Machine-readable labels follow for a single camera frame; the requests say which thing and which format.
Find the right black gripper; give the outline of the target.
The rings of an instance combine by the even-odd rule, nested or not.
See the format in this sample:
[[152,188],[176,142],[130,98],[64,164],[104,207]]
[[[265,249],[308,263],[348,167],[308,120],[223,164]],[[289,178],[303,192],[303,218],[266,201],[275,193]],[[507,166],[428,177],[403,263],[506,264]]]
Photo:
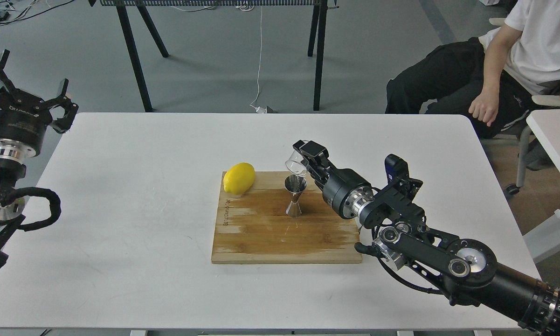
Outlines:
[[350,168],[336,168],[326,147],[312,140],[298,140],[292,147],[308,160],[308,174],[323,187],[323,200],[343,219],[358,217],[375,200],[371,184]]

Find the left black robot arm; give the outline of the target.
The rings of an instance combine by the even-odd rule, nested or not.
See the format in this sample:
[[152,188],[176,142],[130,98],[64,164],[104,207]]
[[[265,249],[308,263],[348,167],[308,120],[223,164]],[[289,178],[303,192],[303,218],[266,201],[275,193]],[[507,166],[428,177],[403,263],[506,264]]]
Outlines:
[[[62,81],[61,92],[45,100],[15,87],[5,74],[9,51],[0,57],[0,269],[8,255],[2,251],[17,230],[35,231],[58,221],[62,213],[59,196],[49,189],[17,189],[25,177],[24,160],[41,153],[45,132],[52,127],[59,134],[69,131],[79,107],[67,96],[68,80]],[[27,196],[38,196],[49,202],[50,216],[24,224],[23,209]]]

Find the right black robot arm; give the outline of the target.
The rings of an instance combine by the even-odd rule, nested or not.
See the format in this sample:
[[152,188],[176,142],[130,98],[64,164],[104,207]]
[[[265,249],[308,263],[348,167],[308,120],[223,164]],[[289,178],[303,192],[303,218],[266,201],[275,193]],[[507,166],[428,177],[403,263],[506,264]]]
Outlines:
[[288,170],[309,174],[323,200],[343,219],[370,229],[370,245],[357,252],[376,257],[395,280],[416,291],[443,295],[450,305],[485,305],[541,336],[560,336],[560,288],[504,266],[484,243],[429,228],[413,199],[422,181],[410,178],[401,157],[386,156],[387,186],[372,185],[350,168],[336,168],[322,145],[299,140]]

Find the person's bare hand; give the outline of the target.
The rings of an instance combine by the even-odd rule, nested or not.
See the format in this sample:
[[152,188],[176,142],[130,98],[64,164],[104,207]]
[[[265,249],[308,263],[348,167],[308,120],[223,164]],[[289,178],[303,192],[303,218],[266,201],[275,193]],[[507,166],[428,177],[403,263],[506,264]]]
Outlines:
[[499,92],[493,90],[482,90],[472,101],[468,113],[476,120],[491,127],[497,118],[499,109]]

